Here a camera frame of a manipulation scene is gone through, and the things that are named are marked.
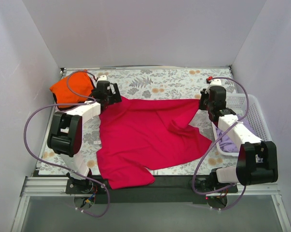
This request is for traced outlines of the magenta t shirt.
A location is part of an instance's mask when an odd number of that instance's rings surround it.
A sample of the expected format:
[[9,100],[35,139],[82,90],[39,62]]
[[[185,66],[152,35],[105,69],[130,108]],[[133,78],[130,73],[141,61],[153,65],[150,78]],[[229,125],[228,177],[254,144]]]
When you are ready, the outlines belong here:
[[190,125],[197,99],[123,98],[100,115],[97,163],[112,189],[154,183],[152,170],[201,158],[211,141]]

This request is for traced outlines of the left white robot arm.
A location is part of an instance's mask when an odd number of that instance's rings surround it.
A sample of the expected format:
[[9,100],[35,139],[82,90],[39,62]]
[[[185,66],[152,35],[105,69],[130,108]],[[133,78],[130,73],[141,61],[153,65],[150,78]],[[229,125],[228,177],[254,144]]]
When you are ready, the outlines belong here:
[[106,80],[97,82],[91,96],[95,102],[85,101],[66,112],[55,112],[47,139],[47,146],[69,168],[67,176],[72,185],[82,193],[89,193],[94,186],[93,180],[88,178],[90,169],[81,153],[83,126],[108,106],[122,101],[118,85]]

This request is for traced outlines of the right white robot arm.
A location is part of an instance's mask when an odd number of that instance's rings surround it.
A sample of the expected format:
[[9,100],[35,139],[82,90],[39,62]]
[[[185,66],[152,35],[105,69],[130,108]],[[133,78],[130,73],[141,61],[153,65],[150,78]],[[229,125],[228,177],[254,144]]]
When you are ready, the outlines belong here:
[[208,112],[210,121],[226,133],[239,151],[236,166],[211,171],[206,182],[214,192],[222,191],[227,184],[247,186],[278,180],[276,145],[254,135],[236,112],[226,106],[225,88],[203,89],[199,108]]

